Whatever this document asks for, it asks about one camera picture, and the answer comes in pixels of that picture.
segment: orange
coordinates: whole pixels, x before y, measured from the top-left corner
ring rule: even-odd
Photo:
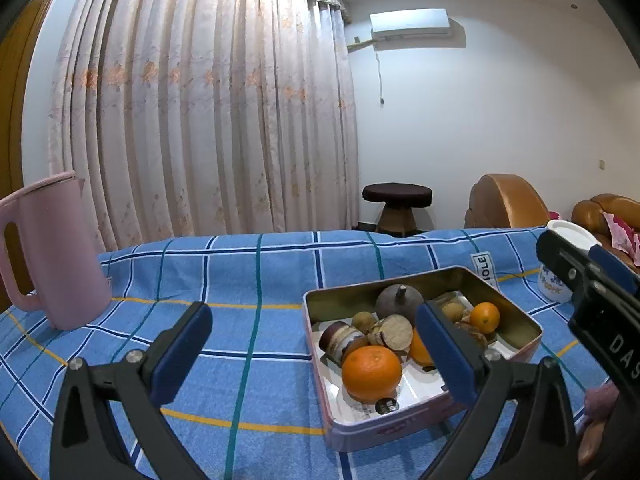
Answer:
[[[394,397],[402,378],[400,360],[384,346],[363,346],[342,363],[342,384],[356,400],[372,404]]]
[[[414,338],[411,339],[409,346],[409,356],[420,366],[433,366],[433,359],[427,350],[427,347],[420,339],[418,331],[414,328]]]
[[[489,334],[500,324],[500,311],[493,303],[478,303],[469,315],[469,323],[481,333]]]

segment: round stool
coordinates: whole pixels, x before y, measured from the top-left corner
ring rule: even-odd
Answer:
[[[376,232],[386,231],[407,236],[416,231],[412,207],[428,207],[431,205],[431,189],[417,184],[369,184],[362,190],[362,197],[367,202],[384,202],[382,216],[376,226]]]

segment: curtain fold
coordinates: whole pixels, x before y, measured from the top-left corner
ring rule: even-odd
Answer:
[[[86,179],[99,250],[357,223],[341,0],[77,0],[49,169]]]

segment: pitcher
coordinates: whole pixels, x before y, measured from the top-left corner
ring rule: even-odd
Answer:
[[[12,303],[43,310],[54,328],[72,330],[98,317],[111,301],[84,220],[81,185],[67,171],[23,187],[0,200],[0,274]],[[18,227],[36,294],[18,290],[4,241],[9,222]]]

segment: white wall-mounted air conditioner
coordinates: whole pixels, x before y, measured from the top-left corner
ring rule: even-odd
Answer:
[[[371,15],[371,37],[374,40],[450,36],[447,9],[410,9]]]

